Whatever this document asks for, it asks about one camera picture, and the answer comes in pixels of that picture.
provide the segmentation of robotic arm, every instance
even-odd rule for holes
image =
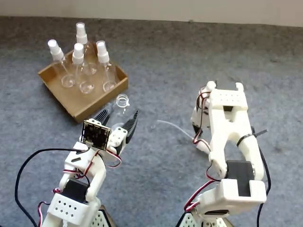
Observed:
[[[113,132],[105,126],[109,115],[105,109],[84,121],[80,141],[73,148],[89,149],[83,153],[72,151],[66,158],[59,193],[55,193],[42,227],[60,227],[62,223],[68,227],[110,226],[105,212],[99,210],[97,193],[106,177],[105,162],[121,161],[119,156],[135,131],[138,111]],[[77,176],[89,176],[92,180],[86,184],[75,179]]]
[[[191,121],[197,136],[207,127],[212,138],[209,145],[198,140],[196,146],[208,154],[221,180],[215,188],[198,195],[179,226],[187,219],[196,226],[225,227],[222,218],[248,211],[266,201],[263,163],[247,110],[241,83],[236,83],[236,90],[221,90],[214,81],[209,81],[199,91]],[[224,148],[229,140],[237,144],[245,161],[225,159]]]

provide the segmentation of cardboard tray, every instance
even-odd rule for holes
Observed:
[[[66,56],[71,60],[72,51]],[[95,76],[95,88],[90,94],[82,94],[77,86],[72,88],[62,87],[61,80],[56,76],[53,64],[42,69],[38,74],[66,111],[79,123],[128,88],[127,75],[117,65],[116,71],[119,82],[112,90],[104,92],[101,80]]]

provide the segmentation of black wire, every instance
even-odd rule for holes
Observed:
[[[208,173],[208,170],[212,167],[212,165],[213,165],[213,162],[211,162],[210,165],[209,165],[209,167],[206,169],[206,174],[208,175],[207,177],[210,178],[210,179],[213,180],[213,181],[218,181],[218,182],[220,182],[221,179],[220,179],[220,180],[215,179],[215,178],[213,178],[212,176],[210,176],[209,173]]]
[[[89,181],[89,178],[86,176],[86,175],[84,175],[84,177],[86,178],[86,180],[87,180],[87,184],[89,185],[89,187],[90,187],[90,181]]]
[[[28,162],[37,154],[44,152],[44,151],[51,151],[51,150],[66,150],[66,151],[76,151],[76,152],[84,152],[83,150],[77,150],[77,149],[72,149],[72,148],[48,148],[48,149],[41,149],[38,150],[36,152],[34,152],[31,156],[29,156],[27,158],[27,160],[22,164],[21,168],[19,169],[17,178],[16,178],[16,185],[15,185],[15,201],[17,203],[17,205],[20,207],[20,209],[23,211],[23,213],[25,213],[25,215],[30,219],[30,221],[32,222],[32,224],[34,225],[34,227],[38,227],[37,224],[35,223],[35,220],[33,219],[33,217],[27,212],[27,210],[21,205],[19,198],[18,198],[18,188],[19,188],[19,181],[20,181],[20,177],[22,174],[23,169],[25,168],[25,166],[28,164]]]
[[[270,188],[271,188],[271,179],[270,179],[269,169],[268,169],[266,160],[264,158],[264,155],[263,155],[260,147],[259,147],[259,150],[260,150],[261,159],[262,159],[262,162],[263,162],[263,165],[264,165],[264,168],[265,168],[265,172],[266,172],[266,177],[267,177],[267,183],[268,183],[268,188],[266,189],[266,196],[267,196],[269,191],[270,191]],[[257,214],[257,227],[260,226],[259,221],[260,221],[260,215],[261,215],[262,207],[263,207],[263,203],[260,204],[260,206],[259,206],[259,210],[258,210],[258,214]]]

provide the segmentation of cable tie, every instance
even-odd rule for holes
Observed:
[[[241,143],[245,138],[247,138],[247,137],[249,137],[249,136],[258,137],[258,136],[260,136],[260,135],[262,135],[262,134],[264,134],[264,133],[266,133],[266,132],[267,132],[267,129],[262,130],[262,131],[257,132],[257,133],[249,133],[249,134],[246,134],[246,135],[242,136],[242,137],[239,139],[238,143],[237,143],[237,147],[239,147],[240,143]]]

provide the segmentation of spray bottle cap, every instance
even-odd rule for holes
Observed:
[[[61,48],[59,47],[58,43],[56,40],[51,39],[48,41],[48,47],[51,50],[51,54],[53,56],[53,60],[54,61],[61,61],[62,58],[64,57],[64,54],[61,50]]]
[[[77,29],[77,43],[80,44],[87,44],[87,34],[85,31],[85,24],[84,23],[77,23],[76,24],[76,29]]]
[[[97,50],[98,50],[98,60],[100,63],[109,62],[109,55],[106,50],[105,42],[98,41],[97,42]]]
[[[82,64],[84,60],[83,45],[76,43],[74,46],[74,52],[72,53],[72,63]]]

